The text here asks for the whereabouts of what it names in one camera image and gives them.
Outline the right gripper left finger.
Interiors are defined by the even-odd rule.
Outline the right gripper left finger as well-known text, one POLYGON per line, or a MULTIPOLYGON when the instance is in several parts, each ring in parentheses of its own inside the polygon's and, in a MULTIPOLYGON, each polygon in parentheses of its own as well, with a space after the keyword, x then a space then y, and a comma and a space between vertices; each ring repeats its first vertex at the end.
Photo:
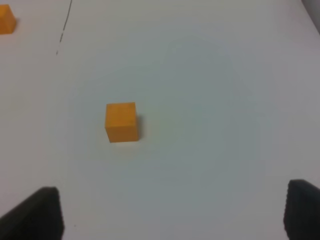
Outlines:
POLYGON ((61 240, 65 230, 57 187, 42 187, 0 218, 2 240, 61 240))

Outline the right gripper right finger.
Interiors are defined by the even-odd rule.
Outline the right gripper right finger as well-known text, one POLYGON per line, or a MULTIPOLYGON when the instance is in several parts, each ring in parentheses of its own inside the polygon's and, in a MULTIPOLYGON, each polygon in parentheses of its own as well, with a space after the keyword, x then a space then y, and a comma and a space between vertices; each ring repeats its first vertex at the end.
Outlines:
POLYGON ((320 189, 303 179, 290 180, 283 224, 290 240, 319 240, 320 189))

